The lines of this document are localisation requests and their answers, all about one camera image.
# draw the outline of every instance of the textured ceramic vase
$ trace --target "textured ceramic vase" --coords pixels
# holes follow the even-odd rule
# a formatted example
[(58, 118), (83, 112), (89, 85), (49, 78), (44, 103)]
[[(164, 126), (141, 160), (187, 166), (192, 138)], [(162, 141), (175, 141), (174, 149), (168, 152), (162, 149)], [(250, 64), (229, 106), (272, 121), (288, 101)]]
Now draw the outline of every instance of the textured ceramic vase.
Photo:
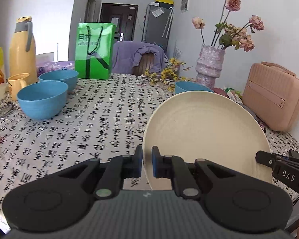
[(196, 83), (210, 89), (215, 87), (216, 78), (220, 77), (225, 50), (202, 45), (196, 65)]

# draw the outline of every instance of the green gift bag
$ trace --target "green gift bag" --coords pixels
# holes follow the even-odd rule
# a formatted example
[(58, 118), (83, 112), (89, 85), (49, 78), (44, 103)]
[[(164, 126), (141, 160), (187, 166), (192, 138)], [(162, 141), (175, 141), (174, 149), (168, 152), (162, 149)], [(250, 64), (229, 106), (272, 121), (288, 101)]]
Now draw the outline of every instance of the green gift bag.
[(109, 79), (115, 29), (112, 23), (79, 24), (75, 49), (78, 78)]

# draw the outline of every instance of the mug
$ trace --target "mug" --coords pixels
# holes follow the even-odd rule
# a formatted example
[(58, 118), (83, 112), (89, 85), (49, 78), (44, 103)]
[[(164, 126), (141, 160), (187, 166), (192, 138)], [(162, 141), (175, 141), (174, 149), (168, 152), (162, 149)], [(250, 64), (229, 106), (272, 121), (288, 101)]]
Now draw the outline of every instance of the mug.
[(27, 86), (25, 79), (29, 77), (29, 73), (20, 73), (8, 78), (9, 93), (13, 101), (17, 100), (18, 92)]

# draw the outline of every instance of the refrigerator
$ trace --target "refrigerator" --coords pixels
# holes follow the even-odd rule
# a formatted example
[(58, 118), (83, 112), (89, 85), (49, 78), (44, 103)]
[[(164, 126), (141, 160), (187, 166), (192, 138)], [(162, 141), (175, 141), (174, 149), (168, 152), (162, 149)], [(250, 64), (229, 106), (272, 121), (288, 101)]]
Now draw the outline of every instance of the refrigerator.
[(152, 10), (157, 10), (159, 7), (155, 5), (148, 5), (146, 9), (146, 16), (144, 20), (144, 28), (143, 28), (143, 36), (142, 36), (142, 42), (156, 44), (164, 49), (164, 51), (167, 51), (167, 45), (168, 45), (168, 39), (169, 39), (169, 32), (168, 26), (166, 28), (164, 37), (162, 37), (165, 25), (168, 20), (168, 16), (171, 12), (170, 9), (163, 8), (164, 13), (161, 14), (158, 17), (155, 17), (152, 14)]

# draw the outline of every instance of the purple jacket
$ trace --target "purple jacket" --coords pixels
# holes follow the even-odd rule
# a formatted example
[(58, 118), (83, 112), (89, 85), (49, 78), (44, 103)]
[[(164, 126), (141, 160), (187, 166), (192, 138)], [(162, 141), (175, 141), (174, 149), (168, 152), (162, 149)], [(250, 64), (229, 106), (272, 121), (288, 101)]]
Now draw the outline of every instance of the purple jacket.
[(116, 42), (113, 46), (112, 73), (132, 74), (133, 67), (139, 65), (142, 55), (150, 52), (154, 54), (154, 65), (149, 71), (162, 71), (165, 61), (161, 47), (144, 42)]

